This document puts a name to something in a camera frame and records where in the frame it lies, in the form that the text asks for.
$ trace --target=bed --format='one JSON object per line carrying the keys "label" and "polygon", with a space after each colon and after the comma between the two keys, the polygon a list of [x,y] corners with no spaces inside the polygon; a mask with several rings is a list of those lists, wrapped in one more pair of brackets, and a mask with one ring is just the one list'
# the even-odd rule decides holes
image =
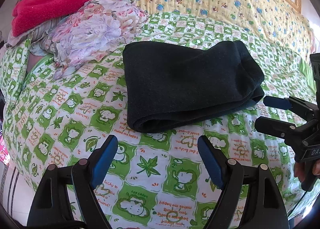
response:
{"label": "bed", "polygon": [[[315,102],[308,55],[308,20],[284,0],[135,0],[150,16],[138,41],[158,41],[208,49],[220,41],[241,40],[265,74],[266,95],[297,96]],[[298,116],[265,107],[260,101],[242,111],[178,127],[141,134],[127,126],[126,83],[119,46],[102,61],[91,61],[55,80],[55,62],[45,56],[26,75],[30,40],[9,49],[0,76],[7,88],[4,139],[18,170],[37,189],[46,167],[73,165],[102,145],[109,134],[119,147],[104,183],[95,190],[113,228],[202,228],[221,190],[212,184],[197,151],[206,135],[228,158],[243,165],[267,164],[278,184],[289,218],[317,197],[320,183],[293,210],[304,191],[293,177],[294,152],[283,140],[258,133],[254,122],[266,116],[301,125]],[[247,186],[231,228],[243,212]],[[81,214],[68,188],[76,219]]]}

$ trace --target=metal screw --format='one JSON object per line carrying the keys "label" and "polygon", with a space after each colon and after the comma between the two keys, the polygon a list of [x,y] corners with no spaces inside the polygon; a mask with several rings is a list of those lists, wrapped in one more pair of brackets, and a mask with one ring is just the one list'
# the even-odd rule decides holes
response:
{"label": "metal screw", "polygon": [[50,165],[48,166],[48,170],[54,170],[55,167],[56,167],[55,164],[50,164]]}
{"label": "metal screw", "polygon": [[261,164],[260,165],[260,168],[262,168],[263,170],[267,170],[268,169],[268,166],[266,164]]}
{"label": "metal screw", "polygon": [[236,160],[235,159],[228,159],[228,163],[230,164],[230,165],[236,165]]}
{"label": "metal screw", "polygon": [[80,165],[86,165],[87,162],[88,162],[87,159],[81,159],[81,160],[79,160],[79,164],[80,164]]}

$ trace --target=fabric fold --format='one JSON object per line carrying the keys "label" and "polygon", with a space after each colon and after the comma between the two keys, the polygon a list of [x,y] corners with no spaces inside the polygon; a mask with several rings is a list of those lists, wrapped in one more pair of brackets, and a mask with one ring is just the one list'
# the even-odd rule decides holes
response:
{"label": "fabric fold", "polygon": [[138,132],[162,132],[255,105],[264,75],[241,41],[208,50],[136,42],[123,51],[127,123]]}

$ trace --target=black garment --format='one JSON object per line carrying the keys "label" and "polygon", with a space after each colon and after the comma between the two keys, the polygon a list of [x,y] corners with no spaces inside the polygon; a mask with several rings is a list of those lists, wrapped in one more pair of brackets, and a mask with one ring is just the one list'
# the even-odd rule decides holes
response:
{"label": "black garment", "polygon": [[255,105],[264,75],[241,41],[208,50],[136,42],[123,51],[130,128],[155,133]]}

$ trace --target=blue gripper pad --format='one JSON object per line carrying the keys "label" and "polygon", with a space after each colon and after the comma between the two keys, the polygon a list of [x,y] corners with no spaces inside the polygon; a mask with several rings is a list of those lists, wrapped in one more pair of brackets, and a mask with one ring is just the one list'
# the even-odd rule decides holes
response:
{"label": "blue gripper pad", "polygon": [[97,161],[97,164],[92,169],[92,178],[90,185],[95,189],[98,185],[103,183],[103,180],[108,172],[108,169],[113,161],[118,150],[118,139],[114,135],[112,136],[108,146],[104,149],[101,157]]}
{"label": "blue gripper pad", "polygon": [[207,169],[207,172],[209,173],[210,179],[212,180],[213,184],[215,184],[218,188],[223,189],[224,183],[222,180],[221,167],[212,154],[211,150],[207,146],[203,137],[204,136],[200,136],[198,139],[198,152],[201,159],[203,160],[205,168]]}
{"label": "blue gripper pad", "polygon": [[292,107],[288,99],[271,97],[271,96],[266,96],[263,99],[263,103],[267,107],[273,107],[273,108],[278,108],[283,110],[289,110]]}

